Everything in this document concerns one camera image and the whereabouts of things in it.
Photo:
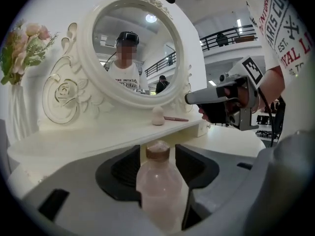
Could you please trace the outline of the pink frosted bottle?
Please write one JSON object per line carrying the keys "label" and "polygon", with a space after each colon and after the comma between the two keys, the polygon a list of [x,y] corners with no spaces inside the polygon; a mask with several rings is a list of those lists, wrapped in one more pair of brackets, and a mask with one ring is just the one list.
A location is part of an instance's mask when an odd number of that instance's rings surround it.
{"label": "pink frosted bottle", "polygon": [[149,143],[146,162],[136,176],[136,190],[141,193],[141,207],[150,220],[166,235],[181,230],[186,209],[182,197],[183,180],[170,160],[170,146],[165,141]]}

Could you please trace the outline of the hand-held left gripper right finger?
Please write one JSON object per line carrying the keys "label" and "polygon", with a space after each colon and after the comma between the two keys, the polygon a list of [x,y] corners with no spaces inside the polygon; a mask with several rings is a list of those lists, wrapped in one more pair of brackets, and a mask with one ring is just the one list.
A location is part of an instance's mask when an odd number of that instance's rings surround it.
{"label": "hand-held left gripper right finger", "polygon": [[256,156],[229,154],[189,145],[175,145],[175,164],[188,186],[181,231],[174,236],[247,236],[240,213],[215,213],[241,187]]}

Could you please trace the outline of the pink pen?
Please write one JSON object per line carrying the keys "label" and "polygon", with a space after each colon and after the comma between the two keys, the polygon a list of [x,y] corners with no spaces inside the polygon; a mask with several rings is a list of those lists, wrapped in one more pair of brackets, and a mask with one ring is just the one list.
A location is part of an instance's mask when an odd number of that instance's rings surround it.
{"label": "pink pen", "polygon": [[166,117],[164,116],[165,120],[171,120],[171,121],[180,121],[180,122],[188,122],[188,119],[185,118],[175,118],[175,117]]}

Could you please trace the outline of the person's white printed t-shirt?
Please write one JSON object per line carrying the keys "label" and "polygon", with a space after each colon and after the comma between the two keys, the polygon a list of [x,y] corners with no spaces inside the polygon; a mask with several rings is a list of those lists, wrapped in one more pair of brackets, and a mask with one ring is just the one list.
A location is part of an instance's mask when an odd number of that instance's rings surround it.
{"label": "person's white printed t-shirt", "polygon": [[246,0],[265,57],[266,71],[280,66],[285,88],[280,139],[315,130],[315,41],[288,0]]}

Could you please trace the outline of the row of black chairs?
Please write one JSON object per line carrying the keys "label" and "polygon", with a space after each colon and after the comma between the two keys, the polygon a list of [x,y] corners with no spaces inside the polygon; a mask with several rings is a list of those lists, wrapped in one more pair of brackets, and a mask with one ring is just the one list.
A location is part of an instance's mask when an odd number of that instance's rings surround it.
{"label": "row of black chairs", "polygon": [[267,113],[258,114],[256,117],[255,124],[258,125],[256,135],[260,135],[261,137],[265,136],[265,138],[271,139],[272,137],[271,119]]}

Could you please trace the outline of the cream carved dressing table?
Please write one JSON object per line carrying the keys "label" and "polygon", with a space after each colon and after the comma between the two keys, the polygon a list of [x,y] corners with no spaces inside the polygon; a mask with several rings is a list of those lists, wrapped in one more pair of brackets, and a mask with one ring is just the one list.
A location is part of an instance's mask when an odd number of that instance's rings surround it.
{"label": "cream carved dressing table", "polygon": [[[197,66],[204,65],[202,51],[197,49],[197,61],[193,61],[193,56],[188,51],[183,21],[175,13],[170,13],[177,20],[178,30],[182,32],[185,58],[190,65],[191,84],[191,75],[197,73]],[[206,139],[211,138],[219,144],[219,151],[224,153],[231,153],[232,150],[227,139],[240,145],[251,138],[242,151],[242,155],[248,156],[257,156],[258,151],[264,148],[263,142],[252,131],[240,132],[232,127],[211,125],[201,119],[193,105],[188,113],[162,107],[164,116],[189,121],[165,120],[161,126],[152,125],[153,109],[103,112],[101,99],[91,101],[96,90],[85,75],[78,58],[79,25],[69,25],[67,36],[62,39],[63,55],[44,83],[42,108],[45,118],[40,122],[39,130],[8,148],[11,159],[41,176],[48,176],[71,161],[162,138],[169,139],[171,144],[193,140],[195,147],[205,149],[209,148]]]}

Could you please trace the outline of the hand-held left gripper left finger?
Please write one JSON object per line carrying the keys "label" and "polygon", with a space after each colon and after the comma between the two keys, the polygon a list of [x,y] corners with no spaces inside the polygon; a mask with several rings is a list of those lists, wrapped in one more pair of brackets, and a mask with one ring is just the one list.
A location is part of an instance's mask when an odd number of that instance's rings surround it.
{"label": "hand-held left gripper left finger", "polygon": [[33,188],[24,201],[78,236],[147,236],[136,174],[140,146],[68,163]]}

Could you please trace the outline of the beige makeup sponge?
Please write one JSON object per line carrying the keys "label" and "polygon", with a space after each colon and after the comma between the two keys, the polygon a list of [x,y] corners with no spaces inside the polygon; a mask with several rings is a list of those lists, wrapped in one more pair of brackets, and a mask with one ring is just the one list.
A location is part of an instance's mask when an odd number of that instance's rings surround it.
{"label": "beige makeup sponge", "polygon": [[161,126],[164,125],[164,110],[161,106],[156,106],[152,110],[152,125]]}

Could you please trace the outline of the black balcony railing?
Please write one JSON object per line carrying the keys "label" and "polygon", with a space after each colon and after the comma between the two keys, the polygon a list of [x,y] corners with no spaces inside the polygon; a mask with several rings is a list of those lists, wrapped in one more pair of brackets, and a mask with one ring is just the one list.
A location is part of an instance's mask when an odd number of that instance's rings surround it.
{"label": "black balcony railing", "polygon": [[216,37],[219,33],[223,33],[228,37],[228,45],[258,40],[253,25],[233,27],[200,38],[200,45],[203,52],[219,47],[216,43]]}

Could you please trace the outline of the white ribbed vase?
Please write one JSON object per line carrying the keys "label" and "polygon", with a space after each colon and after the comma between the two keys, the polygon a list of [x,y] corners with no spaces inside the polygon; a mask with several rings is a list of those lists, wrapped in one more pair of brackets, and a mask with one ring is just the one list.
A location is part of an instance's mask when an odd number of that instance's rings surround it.
{"label": "white ribbed vase", "polygon": [[11,145],[31,134],[31,126],[24,101],[24,91],[20,85],[9,85],[6,127]]}

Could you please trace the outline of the person's right forearm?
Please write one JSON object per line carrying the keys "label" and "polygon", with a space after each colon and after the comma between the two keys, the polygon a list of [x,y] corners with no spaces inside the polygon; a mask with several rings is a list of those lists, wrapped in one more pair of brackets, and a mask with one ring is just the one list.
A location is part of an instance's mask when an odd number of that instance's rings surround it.
{"label": "person's right forearm", "polygon": [[267,70],[259,87],[263,97],[260,97],[259,104],[256,106],[255,110],[260,110],[266,105],[269,106],[281,96],[284,88],[285,83],[281,67],[276,66]]}

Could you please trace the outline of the person's right hand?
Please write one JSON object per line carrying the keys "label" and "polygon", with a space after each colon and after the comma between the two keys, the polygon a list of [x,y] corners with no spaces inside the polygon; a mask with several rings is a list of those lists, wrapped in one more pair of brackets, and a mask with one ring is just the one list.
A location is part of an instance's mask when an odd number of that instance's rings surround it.
{"label": "person's right hand", "polygon": [[[233,97],[236,95],[236,88],[229,87],[225,88],[225,94],[227,98]],[[229,113],[233,114],[239,111],[241,108],[245,108],[249,101],[249,93],[245,87],[237,87],[237,100],[228,100],[226,107]]]}

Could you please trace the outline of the oval white-framed mirror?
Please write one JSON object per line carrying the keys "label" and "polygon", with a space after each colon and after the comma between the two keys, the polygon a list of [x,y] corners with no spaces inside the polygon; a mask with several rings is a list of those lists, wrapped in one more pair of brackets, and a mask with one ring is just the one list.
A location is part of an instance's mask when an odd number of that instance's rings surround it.
{"label": "oval white-framed mirror", "polygon": [[100,2],[78,27],[77,52],[103,112],[192,110],[182,32],[161,1]]}

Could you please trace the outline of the pink artificial flower bouquet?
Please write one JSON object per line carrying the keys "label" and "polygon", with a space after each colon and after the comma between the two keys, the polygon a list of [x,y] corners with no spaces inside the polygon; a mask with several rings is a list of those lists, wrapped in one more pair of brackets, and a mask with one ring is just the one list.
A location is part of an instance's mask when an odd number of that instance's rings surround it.
{"label": "pink artificial flower bouquet", "polygon": [[8,32],[0,50],[2,85],[20,85],[26,69],[40,65],[59,33],[50,33],[46,26],[19,20]]}

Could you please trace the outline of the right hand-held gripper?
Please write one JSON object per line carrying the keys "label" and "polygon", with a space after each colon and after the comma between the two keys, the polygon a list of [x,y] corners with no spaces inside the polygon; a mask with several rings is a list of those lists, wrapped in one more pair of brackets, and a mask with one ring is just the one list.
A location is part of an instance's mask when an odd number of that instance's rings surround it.
{"label": "right hand-held gripper", "polygon": [[[185,95],[185,102],[198,105],[210,123],[229,123],[241,130],[253,130],[252,111],[259,100],[259,86],[263,73],[250,56],[239,60],[227,73],[220,76],[220,86],[204,88]],[[247,92],[247,104],[243,105],[239,88]]]}

